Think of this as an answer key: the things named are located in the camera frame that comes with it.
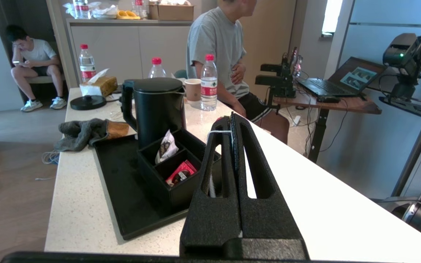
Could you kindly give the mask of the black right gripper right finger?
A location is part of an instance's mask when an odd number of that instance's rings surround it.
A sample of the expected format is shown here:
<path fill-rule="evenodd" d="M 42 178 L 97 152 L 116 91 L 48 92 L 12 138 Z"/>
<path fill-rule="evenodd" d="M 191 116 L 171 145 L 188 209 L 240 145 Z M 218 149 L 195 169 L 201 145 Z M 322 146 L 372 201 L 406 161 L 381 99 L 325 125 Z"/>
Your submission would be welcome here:
<path fill-rule="evenodd" d="M 244 259 L 305 261 L 310 256 L 304 238 L 276 182 L 252 125 L 232 113 Z"/>

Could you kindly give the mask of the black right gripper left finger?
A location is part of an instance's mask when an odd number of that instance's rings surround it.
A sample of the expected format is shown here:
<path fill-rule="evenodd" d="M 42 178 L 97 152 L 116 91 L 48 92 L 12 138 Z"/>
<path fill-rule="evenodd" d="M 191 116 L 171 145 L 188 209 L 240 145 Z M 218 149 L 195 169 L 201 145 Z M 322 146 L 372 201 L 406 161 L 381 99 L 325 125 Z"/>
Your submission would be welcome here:
<path fill-rule="evenodd" d="M 221 146 L 221 197 L 212 197 L 214 155 Z M 209 132 L 199 183 L 194 191 L 180 236 L 181 258 L 223 258 L 225 244 L 239 236 L 240 214 L 235 181 L 233 134 L 230 118 L 217 120 Z"/>

